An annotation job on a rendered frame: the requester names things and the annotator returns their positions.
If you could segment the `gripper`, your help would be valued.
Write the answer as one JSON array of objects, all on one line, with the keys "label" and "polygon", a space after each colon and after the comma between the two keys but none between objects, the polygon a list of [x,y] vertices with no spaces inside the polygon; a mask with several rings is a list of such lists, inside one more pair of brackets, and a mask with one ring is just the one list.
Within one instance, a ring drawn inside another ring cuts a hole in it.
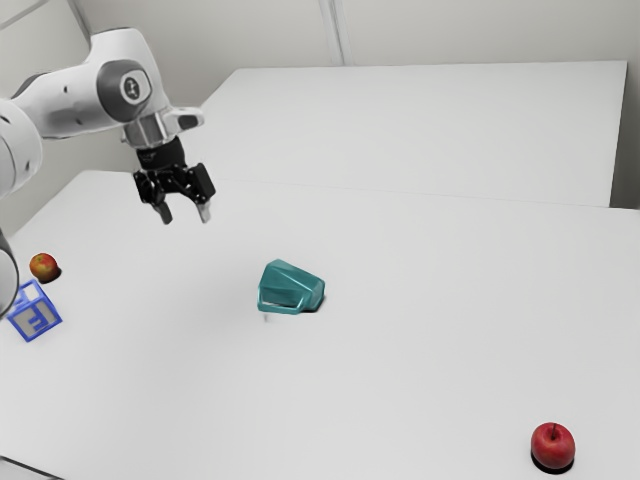
[{"label": "gripper", "polygon": [[193,202],[203,223],[211,219],[210,202],[216,189],[203,163],[187,166],[182,142],[178,136],[154,148],[137,149],[140,168],[133,179],[140,200],[159,214],[164,225],[173,216],[166,203],[166,193],[155,173],[168,173],[168,191]]}]

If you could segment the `teal faceted mug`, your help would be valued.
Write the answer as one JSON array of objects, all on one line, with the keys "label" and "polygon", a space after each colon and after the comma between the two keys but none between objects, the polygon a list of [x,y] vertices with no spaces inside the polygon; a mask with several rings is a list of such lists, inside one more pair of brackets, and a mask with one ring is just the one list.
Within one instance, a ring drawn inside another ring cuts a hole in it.
[{"label": "teal faceted mug", "polygon": [[265,266],[259,281],[257,308],[288,315],[316,312],[324,300],[325,287],[323,279],[276,259]]}]

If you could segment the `red yellow apple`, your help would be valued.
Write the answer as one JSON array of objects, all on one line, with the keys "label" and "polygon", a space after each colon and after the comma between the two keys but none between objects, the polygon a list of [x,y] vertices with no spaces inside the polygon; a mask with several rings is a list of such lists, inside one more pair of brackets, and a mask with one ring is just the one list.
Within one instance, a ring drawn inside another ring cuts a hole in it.
[{"label": "red yellow apple", "polygon": [[61,269],[55,258],[48,253],[38,253],[29,262],[31,274],[41,283],[51,282],[57,279]]}]

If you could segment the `blue letter block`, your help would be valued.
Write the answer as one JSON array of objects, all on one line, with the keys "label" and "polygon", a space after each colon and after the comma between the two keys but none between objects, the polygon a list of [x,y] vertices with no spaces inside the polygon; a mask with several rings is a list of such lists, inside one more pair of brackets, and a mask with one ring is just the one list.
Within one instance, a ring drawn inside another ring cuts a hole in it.
[{"label": "blue letter block", "polygon": [[37,280],[19,286],[7,319],[25,342],[31,342],[62,323],[56,307]]}]

